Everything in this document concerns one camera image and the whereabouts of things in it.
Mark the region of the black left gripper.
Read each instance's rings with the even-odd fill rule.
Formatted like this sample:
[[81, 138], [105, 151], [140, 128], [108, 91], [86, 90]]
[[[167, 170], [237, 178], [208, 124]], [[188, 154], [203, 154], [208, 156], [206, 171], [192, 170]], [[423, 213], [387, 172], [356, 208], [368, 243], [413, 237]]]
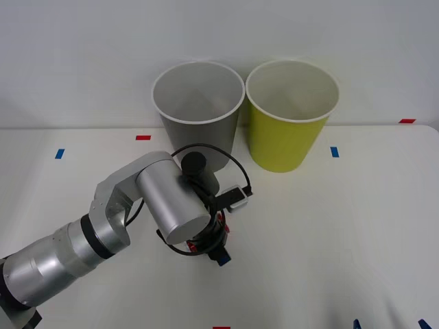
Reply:
[[220, 267], [231, 260], [226, 250], [229, 229], [224, 210], [220, 210], [214, 219], [197, 235], [197, 251], [206, 254]]

